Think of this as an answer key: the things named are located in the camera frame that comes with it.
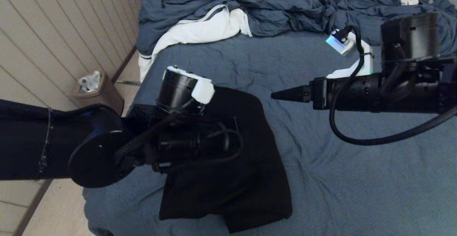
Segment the black hooded sweatshirt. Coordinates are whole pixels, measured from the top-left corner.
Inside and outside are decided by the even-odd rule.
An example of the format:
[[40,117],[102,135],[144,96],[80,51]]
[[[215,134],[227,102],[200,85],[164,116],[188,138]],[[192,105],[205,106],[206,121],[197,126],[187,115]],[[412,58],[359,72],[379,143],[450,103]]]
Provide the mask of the black hooded sweatshirt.
[[289,218],[287,173],[261,101],[217,86],[205,114],[237,127],[243,148],[233,160],[185,165],[169,173],[159,219],[222,215],[228,231],[236,233]]

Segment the crumpled blue duvet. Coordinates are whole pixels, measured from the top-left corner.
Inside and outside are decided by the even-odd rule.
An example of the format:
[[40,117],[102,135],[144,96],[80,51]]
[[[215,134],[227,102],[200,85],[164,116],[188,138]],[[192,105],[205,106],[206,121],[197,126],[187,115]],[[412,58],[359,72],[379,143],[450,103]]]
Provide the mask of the crumpled blue duvet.
[[438,14],[439,53],[457,53],[457,9],[447,0],[420,0],[402,5],[401,0],[143,0],[139,12],[136,46],[150,55],[159,38],[184,19],[202,18],[216,5],[241,8],[247,13],[253,36],[275,36],[288,31],[330,33],[356,25],[362,39],[381,44],[380,26],[392,19],[413,14]]

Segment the blue bed sheet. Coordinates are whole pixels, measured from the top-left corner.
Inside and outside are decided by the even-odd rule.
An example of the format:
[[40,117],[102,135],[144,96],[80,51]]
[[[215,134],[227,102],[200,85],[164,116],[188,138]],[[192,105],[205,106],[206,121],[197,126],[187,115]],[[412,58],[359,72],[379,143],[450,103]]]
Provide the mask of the blue bed sheet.
[[[209,77],[214,84],[260,99],[289,181],[293,213],[243,236],[457,236],[457,117],[416,137],[380,146],[347,144],[330,129],[328,111],[311,103],[277,101],[270,94],[308,84],[358,61],[308,31],[162,50],[134,103],[152,104],[166,67]],[[349,137],[393,135],[434,117],[429,114],[336,112]],[[135,169],[120,182],[84,189],[89,230],[115,236],[229,236],[221,216],[159,220],[165,175]]]

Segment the brown trash bin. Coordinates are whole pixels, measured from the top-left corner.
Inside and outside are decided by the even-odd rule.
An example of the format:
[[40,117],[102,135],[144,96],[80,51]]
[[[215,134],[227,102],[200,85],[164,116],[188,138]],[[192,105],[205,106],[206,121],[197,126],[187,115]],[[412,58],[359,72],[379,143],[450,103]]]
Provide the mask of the brown trash bin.
[[113,85],[111,79],[106,75],[105,72],[101,73],[101,83],[96,91],[91,93],[81,93],[79,91],[80,85],[75,84],[72,96],[82,105],[90,106],[94,104],[104,104],[114,109],[119,115],[124,111],[124,99],[120,95],[119,91]]

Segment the white garment with dark stripe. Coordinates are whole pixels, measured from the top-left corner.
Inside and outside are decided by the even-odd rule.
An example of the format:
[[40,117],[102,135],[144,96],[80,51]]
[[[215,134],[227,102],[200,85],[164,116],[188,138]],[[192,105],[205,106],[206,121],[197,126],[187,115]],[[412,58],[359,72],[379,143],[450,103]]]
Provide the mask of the white garment with dark stripe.
[[227,5],[216,5],[198,20],[178,21],[158,39],[151,54],[139,54],[139,81],[144,81],[157,55],[169,46],[217,42],[239,33],[253,37],[248,15],[241,8],[229,10]]

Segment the white plastic bin bag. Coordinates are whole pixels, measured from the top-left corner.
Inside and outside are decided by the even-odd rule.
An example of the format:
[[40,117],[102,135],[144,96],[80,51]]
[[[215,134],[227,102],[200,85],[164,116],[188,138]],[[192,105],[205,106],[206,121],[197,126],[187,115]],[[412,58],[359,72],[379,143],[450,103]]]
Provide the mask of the white plastic bin bag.
[[98,89],[100,83],[101,73],[100,71],[94,71],[92,74],[78,79],[78,84],[80,85],[79,91],[81,93],[91,93]]

